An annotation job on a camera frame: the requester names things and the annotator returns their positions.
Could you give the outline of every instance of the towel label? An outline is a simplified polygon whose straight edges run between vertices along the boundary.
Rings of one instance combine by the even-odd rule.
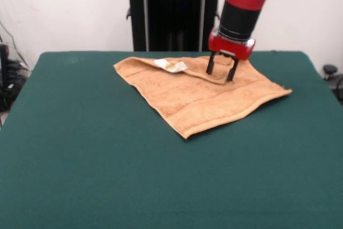
[[[184,62],[179,62],[177,64],[171,64],[165,59],[154,60],[154,63],[157,64],[160,68],[166,70],[167,72],[171,72],[171,73],[182,72],[188,68]]]

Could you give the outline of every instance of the green tablecloth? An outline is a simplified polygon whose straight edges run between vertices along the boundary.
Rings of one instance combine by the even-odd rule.
[[[305,54],[255,52],[292,95],[183,140],[114,71],[43,54],[0,132],[0,228],[343,228],[343,110]]]

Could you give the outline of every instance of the black object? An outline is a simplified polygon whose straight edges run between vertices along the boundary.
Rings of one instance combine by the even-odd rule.
[[[260,10],[240,9],[225,1],[219,31],[226,38],[235,41],[249,40],[259,14]]]
[[[323,66],[325,81],[336,98],[343,104],[343,73],[334,75],[338,69],[334,65]]]
[[[17,99],[27,78],[21,74],[23,68],[19,61],[9,59],[9,48],[0,44],[1,81],[0,81],[0,112],[7,112]]]
[[[218,0],[130,0],[134,51],[209,51]]]

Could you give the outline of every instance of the orange towel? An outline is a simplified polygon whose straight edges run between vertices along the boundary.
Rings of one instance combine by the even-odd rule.
[[[208,56],[164,58],[184,62],[187,69],[170,73],[150,58],[129,57],[114,65],[165,121],[183,138],[242,119],[260,105],[291,94],[259,73],[249,61],[240,61],[233,82],[226,78],[231,58],[216,56],[208,75]]]

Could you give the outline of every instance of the cable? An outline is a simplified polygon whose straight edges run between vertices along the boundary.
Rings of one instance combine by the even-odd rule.
[[[12,43],[13,43],[13,47],[15,49],[15,51],[17,52],[18,56],[20,57],[20,59],[23,61],[23,63],[26,65],[26,67],[28,67],[25,59],[23,58],[23,56],[21,55],[21,53],[19,52],[19,50],[17,49],[17,46],[16,46],[16,42],[14,41],[14,37],[13,35],[6,29],[6,27],[3,25],[2,21],[0,20],[0,25],[1,27],[4,29],[4,31],[11,37],[12,39]]]

